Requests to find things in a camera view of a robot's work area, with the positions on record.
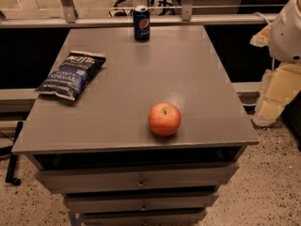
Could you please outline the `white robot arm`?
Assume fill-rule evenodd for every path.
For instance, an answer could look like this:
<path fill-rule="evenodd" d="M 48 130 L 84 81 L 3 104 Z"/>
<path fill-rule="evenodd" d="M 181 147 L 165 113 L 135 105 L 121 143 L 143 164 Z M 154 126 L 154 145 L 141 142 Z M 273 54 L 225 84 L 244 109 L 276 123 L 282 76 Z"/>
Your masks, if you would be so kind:
<path fill-rule="evenodd" d="M 254 35 L 250 44 L 267 46 L 272 69 L 266 70 L 253 122 L 274 123 L 301 91 L 301 0 L 289 0 L 272 23 Z"/>

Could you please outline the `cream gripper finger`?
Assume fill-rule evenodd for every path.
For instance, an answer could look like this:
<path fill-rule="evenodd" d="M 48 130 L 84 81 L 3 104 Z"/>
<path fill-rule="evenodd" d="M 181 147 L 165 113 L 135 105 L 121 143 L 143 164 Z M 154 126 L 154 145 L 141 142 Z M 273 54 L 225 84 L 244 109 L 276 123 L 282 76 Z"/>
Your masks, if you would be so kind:
<path fill-rule="evenodd" d="M 274 71 L 266 70 L 262 77 L 253 122 L 260 127 L 271 125 L 300 91 L 300 64 L 281 62 Z"/>
<path fill-rule="evenodd" d="M 268 24 L 251 38 L 250 44 L 257 47 L 268 46 L 270 41 L 270 33 L 271 33 L 271 25 Z"/>

